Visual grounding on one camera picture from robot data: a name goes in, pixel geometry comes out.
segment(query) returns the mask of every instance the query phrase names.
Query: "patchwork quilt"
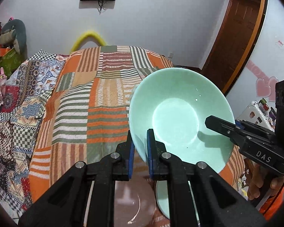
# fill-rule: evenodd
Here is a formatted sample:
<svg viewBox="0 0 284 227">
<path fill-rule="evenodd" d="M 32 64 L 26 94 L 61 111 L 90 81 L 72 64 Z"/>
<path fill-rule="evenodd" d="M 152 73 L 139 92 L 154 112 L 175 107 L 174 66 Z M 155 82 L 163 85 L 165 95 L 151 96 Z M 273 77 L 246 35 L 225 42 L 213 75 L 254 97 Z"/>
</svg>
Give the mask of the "patchwork quilt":
<svg viewBox="0 0 284 227">
<path fill-rule="evenodd" d="M 9 214 L 21 216 L 77 161 L 97 162 L 126 141 L 132 90 L 167 67 L 164 56 L 131 46 L 40 51 L 24 62 L 8 80 L 0 113 L 0 202 Z M 236 186 L 243 170 L 235 147 L 220 174 Z M 154 189 L 136 152 L 134 173 Z M 157 208 L 148 226 L 168 224 Z"/>
</svg>

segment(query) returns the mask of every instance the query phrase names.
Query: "white wall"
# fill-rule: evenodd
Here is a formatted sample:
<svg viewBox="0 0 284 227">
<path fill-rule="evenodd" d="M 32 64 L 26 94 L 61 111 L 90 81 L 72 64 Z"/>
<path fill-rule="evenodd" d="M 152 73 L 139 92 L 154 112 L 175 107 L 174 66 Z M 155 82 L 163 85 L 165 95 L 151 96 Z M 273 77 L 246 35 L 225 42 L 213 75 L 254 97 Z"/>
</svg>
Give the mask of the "white wall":
<svg viewBox="0 0 284 227">
<path fill-rule="evenodd" d="M 116 0 L 99 15 L 94 1 L 3 0 L 0 21 L 13 16 L 24 22 L 28 56 L 40 49 L 68 54 L 81 33 L 94 30 L 108 45 L 173 52 L 174 64 L 199 66 L 224 1 Z"/>
<path fill-rule="evenodd" d="M 199 64 L 200 69 L 203 68 L 203 66 L 204 66 L 204 64 L 207 60 L 207 57 L 208 57 L 209 53 L 211 52 L 211 49 L 212 49 L 212 47 L 215 43 L 215 40 L 216 40 L 217 35 L 219 33 L 219 30 L 221 28 L 221 25 L 222 25 L 222 22 L 223 22 L 223 19 L 224 19 L 224 16 L 225 16 L 225 13 L 226 13 L 226 10 L 227 10 L 227 7 L 228 7 L 228 3 L 229 3 L 229 0 L 224 0 L 221 12 L 218 16 L 217 24 L 214 27 L 214 31 L 212 33 L 211 39 L 210 39 L 208 46 L 207 46 L 207 48 L 206 48 L 206 50 L 203 54 L 202 60 L 200 61 L 200 64 Z"/>
<path fill-rule="evenodd" d="M 279 0 L 268 0 L 266 18 L 258 42 L 252 52 L 253 61 L 268 77 L 284 80 L 284 7 Z M 257 77 L 246 67 L 227 95 L 233 114 L 238 117 L 253 100 L 260 100 L 256 93 Z"/>
</svg>

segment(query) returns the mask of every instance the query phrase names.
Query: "human hand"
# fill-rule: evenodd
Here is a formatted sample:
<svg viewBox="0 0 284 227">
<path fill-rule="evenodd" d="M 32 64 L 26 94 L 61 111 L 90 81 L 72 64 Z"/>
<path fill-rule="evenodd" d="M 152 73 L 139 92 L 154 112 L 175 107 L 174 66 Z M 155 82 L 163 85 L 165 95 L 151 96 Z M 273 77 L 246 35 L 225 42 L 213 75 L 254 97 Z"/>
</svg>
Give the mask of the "human hand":
<svg viewBox="0 0 284 227">
<path fill-rule="evenodd" d="M 258 198 L 260 196 L 260 188 L 263 186 L 264 179 L 260 172 L 260 165 L 256 164 L 253 171 L 253 178 L 248 187 L 247 196 L 249 200 L 253 200 L 254 198 Z M 271 196 L 275 196 L 278 191 L 281 189 L 284 183 L 284 177 L 274 178 L 270 187 L 273 189 Z"/>
</svg>

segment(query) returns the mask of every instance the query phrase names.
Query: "pink heart decal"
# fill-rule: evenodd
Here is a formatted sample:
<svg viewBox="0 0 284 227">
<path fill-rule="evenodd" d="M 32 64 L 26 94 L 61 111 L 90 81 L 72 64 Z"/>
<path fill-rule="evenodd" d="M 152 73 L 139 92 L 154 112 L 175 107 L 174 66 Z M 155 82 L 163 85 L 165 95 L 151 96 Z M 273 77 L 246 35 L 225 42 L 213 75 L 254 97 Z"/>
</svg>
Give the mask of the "pink heart decal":
<svg viewBox="0 0 284 227">
<path fill-rule="evenodd" d="M 269 97 L 271 88 L 265 85 L 264 79 L 258 78 L 256 81 L 257 97 Z"/>
<path fill-rule="evenodd" d="M 271 89 L 271 95 L 269 96 L 268 101 L 275 102 L 276 101 L 276 83 L 279 82 L 276 77 L 271 77 L 268 81 L 268 86 Z"/>
</svg>

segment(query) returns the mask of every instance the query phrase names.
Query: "bowl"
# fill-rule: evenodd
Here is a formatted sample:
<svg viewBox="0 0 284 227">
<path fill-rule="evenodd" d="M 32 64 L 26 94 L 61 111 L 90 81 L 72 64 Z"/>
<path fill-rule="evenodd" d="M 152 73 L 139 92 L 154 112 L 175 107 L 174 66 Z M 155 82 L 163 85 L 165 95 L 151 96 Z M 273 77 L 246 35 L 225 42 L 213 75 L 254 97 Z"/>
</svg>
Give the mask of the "bowl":
<svg viewBox="0 0 284 227">
<path fill-rule="evenodd" d="M 219 173 L 228 162 L 233 144 L 205 126 L 214 115 L 234 123 L 232 110 L 221 91 L 206 77 L 184 68 L 166 68 L 147 76 L 133 93 L 129 127 L 133 143 L 147 161 L 147 130 L 182 161 L 206 162 Z M 156 186 L 157 203 L 169 218 L 166 181 Z"/>
</svg>

